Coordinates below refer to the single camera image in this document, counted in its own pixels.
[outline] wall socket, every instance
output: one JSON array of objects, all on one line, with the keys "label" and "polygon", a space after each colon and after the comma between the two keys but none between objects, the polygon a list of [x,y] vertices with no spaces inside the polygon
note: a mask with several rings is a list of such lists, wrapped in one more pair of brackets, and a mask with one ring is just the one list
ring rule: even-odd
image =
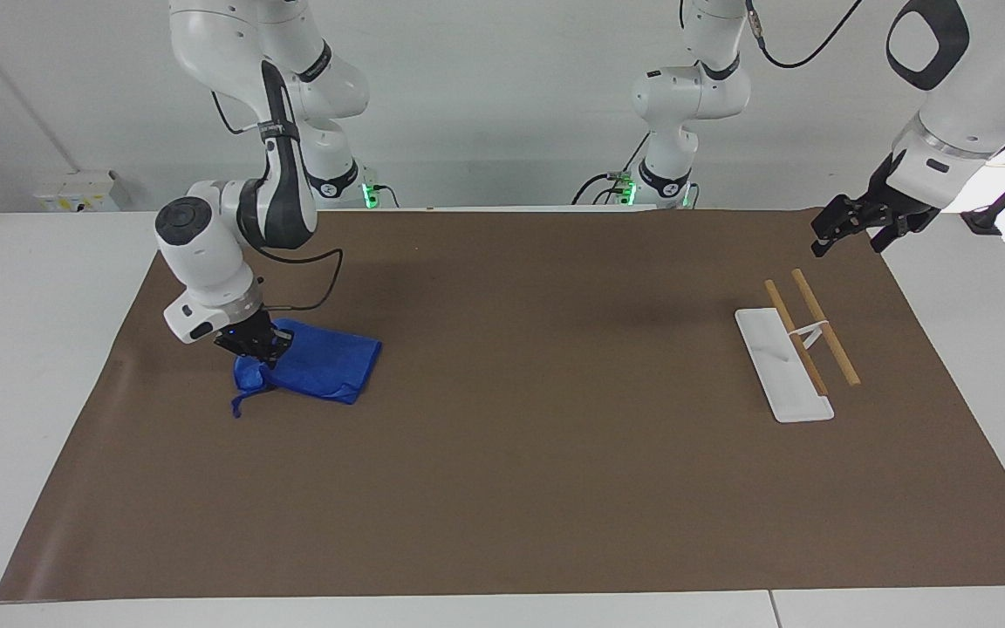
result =
[{"label": "wall socket", "polygon": [[123,211],[131,198],[115,172],[88,170],[38,184],[33,198],[45,211]]}]

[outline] blue cloth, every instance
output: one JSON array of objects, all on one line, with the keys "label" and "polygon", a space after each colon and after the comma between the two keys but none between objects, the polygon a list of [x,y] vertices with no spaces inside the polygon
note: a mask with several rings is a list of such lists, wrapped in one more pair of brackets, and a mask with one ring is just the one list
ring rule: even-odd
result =
[{"label": "blue cloth", "polygon": [[274,325],[294,334],[292,346],[272,370],[254,358],[236,359],[235,388],[239,396],[231,401],[236,418],[242,414],[239,405],[244,399],[276,388],[349,406],[359,399],[379,359],[382,343],[289,319],[276,320]]}]

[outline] white robotic arm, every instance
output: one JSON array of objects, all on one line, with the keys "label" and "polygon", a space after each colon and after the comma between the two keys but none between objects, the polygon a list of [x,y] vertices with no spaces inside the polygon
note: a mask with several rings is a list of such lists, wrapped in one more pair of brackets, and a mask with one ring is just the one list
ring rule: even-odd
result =
[{"label": "white robotic arm", "polygon": [[926,102],[893,143],[865,195],[838,195],[813,221],[818,257],[846,235],[882,227],[876,251],[929,226],[1005,149],[1005,0],[910,0],[886,56]]},{"label": "white robotic arm", "polygon": [[737,116],[751,99],[751,79],[739,64],[744,0],[692,0],[683,20],[685,47],[697,62],[634,83],[634,111],[650,125],[650,147],[631,172],[635,202],[662,208],[680,206],[687,192],[697,137],[685,124]]},{"label": "white robotic arm", "polygon": [[188,287],[165,320],[185,343],[218,334],[216,345],[272,366],[291,339],[272,326],[240,242],[295,249],[319,206],[362,202],[362,169],[332,119],[367,107],[367,82],[325,43],[305,0],[173,0],[170,28],[189,74],[254,112],[266,168],[197,183],[157,215],[161,253]]}]

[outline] brown mat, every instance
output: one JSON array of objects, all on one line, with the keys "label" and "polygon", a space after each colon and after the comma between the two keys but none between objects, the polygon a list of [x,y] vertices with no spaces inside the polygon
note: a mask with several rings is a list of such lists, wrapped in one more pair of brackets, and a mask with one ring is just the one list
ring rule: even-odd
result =
[{"label": "brown mat", "polygon": [[[1005,472],[862,238],[813,214],[324,215],[300,319],[386,343],[359,405],[230,418],[156,261],[0,600],[1005,585]],[[273,302],[328,267],[251,257]],[[864,386],[778,425],[734,311],[804,267]]]}]

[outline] white plastic holder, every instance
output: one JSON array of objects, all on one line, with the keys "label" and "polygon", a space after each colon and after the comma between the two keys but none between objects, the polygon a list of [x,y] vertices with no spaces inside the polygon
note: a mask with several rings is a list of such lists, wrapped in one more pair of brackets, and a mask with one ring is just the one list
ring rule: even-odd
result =
[{"label": "white plastic holder", "polygon": [[739,309],[735,321],[778,422],[801,424],[835,417],[832,403],[817,393],[790,339],[791,335],[796,335],[802,339],[805,349],[809,349],[821,339],[826,321],[792,334],[787,333],[781,315],[773,307]]}]

